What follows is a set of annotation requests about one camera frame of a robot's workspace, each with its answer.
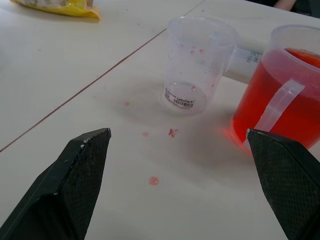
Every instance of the barcode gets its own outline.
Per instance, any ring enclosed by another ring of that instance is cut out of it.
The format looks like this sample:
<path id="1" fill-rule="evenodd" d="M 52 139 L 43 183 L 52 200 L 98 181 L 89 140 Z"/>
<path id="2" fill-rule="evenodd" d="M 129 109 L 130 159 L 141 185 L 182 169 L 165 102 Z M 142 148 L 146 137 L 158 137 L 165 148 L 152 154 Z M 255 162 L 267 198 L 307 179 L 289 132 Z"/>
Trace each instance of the barcode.
<path id="1" fill-rule="evenodd" d="M 194 104 L 192 102 L 185 102 L 185 101 L 180 101 L 177 99 L 173 99 L 173 102 L 176 104 L 179 104 L 181 106 L 187 107 L 187 108 L 192 108 Z"/>
<path id="2" fill-rule="evenodd" d="M 169 98 L 170 98 L 170 96 L 169 96 L 169 92 L 165 91 L 165 97 L 166 97 L 167 99 L 169 99 Z"/>

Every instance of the yellow bag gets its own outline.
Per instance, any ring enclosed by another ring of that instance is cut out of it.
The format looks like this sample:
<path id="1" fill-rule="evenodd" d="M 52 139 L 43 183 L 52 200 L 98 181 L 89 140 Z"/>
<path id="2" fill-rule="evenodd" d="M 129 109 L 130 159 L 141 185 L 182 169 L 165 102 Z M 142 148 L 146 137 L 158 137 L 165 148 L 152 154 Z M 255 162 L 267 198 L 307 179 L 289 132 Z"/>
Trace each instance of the yellow bag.
<path id="1" fill-rule="evenodd" d="M 93 7 L 93 0 L 10 0 L 14 3 L 49 13 L 65 14 L 74 17 L 100 19 L 100 12 Z"/>

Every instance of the table surface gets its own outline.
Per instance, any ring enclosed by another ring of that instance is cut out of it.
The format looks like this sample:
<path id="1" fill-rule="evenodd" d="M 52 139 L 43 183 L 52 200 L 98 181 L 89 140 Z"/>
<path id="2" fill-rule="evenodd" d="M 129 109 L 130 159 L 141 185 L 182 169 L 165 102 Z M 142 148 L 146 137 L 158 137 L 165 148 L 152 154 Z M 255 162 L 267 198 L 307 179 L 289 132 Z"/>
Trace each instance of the table surface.
<path id="1" fill-rule="evenodd" d="M 203 113 L 167 111 L 163 30 L 173 17 L 212 17 L 261 50 L 275 27 L 320 19 L 242 0 L 95 4 L 99 23 L 0 0 L 0 225 L 70 139 L 111 128 L 87 240 L 285 240 L 252 157 L 229 139 L 247 85 L 223 77 Z"/>

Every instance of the white container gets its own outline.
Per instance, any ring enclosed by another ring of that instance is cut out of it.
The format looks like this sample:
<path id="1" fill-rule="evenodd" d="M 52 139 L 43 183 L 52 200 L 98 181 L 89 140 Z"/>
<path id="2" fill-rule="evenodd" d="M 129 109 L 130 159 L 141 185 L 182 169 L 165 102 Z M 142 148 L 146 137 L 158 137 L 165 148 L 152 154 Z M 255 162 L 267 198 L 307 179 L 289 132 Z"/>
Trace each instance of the white container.
<path id="1" fill-rule="evenodd" d="M 178 17 L 167 29 L 169 59 L 163 103 L 175 112 L 199 113 L 228 67 L 238 34 L 227 24 L 206 17 Z"/>

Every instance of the plastic pitcher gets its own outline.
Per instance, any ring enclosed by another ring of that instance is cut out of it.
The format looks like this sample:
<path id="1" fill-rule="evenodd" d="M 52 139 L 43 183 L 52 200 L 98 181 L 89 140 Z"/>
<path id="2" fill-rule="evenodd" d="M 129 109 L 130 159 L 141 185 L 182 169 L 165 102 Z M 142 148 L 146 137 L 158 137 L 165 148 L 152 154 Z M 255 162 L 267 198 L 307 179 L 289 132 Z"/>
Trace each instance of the plastic pitcher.
<path id="1" fill-rule="evenodd" d="M 255 128 L 312 147 L 320 139 L 320 28 L 285 25 L 271 41 L 233 117 L 246 145 Z"/>
<path id="2" fill-rule="evenodd" d="M 178 17 L 168 24 L 168 67 L 162 102 L 171 110 L 204 110 L 226 71 L 238 34 L 206 17 Z"/>

